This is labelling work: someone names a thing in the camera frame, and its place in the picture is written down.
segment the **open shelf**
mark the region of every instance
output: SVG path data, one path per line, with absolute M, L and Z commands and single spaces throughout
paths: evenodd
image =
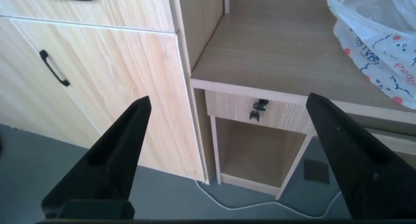
M 274 195 L 306 137 L 221 118 L 216 118 L 216 129 L 217 138 L 221 139 L 218 148 L 223 154 L 220 170 L 224 182 Z
M 323 0 L 237 0 L 192 72 L 192 85 L 315 92 L 333 101 L 416 112 L 365 78 L 333 35 L 334 24 Z

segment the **light wood furniture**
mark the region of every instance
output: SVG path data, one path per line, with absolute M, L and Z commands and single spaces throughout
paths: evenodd
M 388 98 L 344 54 L 325 0 L 226 0 L 225 9 L 190 79 L 205 90 L 219 183 L 279 199 L 316 136 L 311 92 L 416 165 L 416 110 Z M 250 119 L 260 99 L 266 110 Z
M 278 199 L 316 92 L 415 165 L 416 111 L 366 81 L 334 23 L 324 0 L 0 0 L 0 123 L 90 147 L 148 95 L 140 165 Z
M 0 6 L 0 123 L 88 148 L 148 95 L 152 112 L 139 164 L 209 183 L 211 129 L 206 111 L 198 111 L 205 96 L 189 77 L 224 0 L 0 0 Z
M 6 14 L 88 25 L 175 32 L 169 0 L 1 0 Z
M 90 147 L 99 132 L 13 22 L 0 18 L 1 123 Z

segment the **white plastic bag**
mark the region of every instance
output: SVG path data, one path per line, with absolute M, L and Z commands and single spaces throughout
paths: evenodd
M 345 53 L 381 91 L 416 109 L 416 0 L 327 1 Z

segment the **drawer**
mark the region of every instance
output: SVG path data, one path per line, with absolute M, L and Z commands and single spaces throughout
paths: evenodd
M 174 32 L 169 0 L 1 0 L 10 16 Z
M 314 130 L 306 107 L 302 105 L 269 101 L 266 110 L 259 111 L 260 120 L 257 121 L 250 120 L 250 112 L 259 98 L 214 91 L 205 91 L 205 96 L 210 116 L 306 134 Z

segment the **gray carpet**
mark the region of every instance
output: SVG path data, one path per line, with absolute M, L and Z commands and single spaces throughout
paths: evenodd
M 86 149 L 0 125 L 0 223 L 34 223 L 44 218 L 42 198 L 80 159 Z M 318 140 L 311 142 L 304 158 L 328 162 Z M 274 201 L 272 195 L 230 184 L 202 185 L 229 207 Z M 306 181 L 303 161 L 296 168 L 280 202 L 311 216 L 322 215 L 339 187 L 330 170 L 330 183 Z M 300 219 L 277 205 L 225 210 L 210 200 L 193 180 L 138 167 L 130 195 L 136 219 Z M 350 218 L 340 195 L 325 218 Z

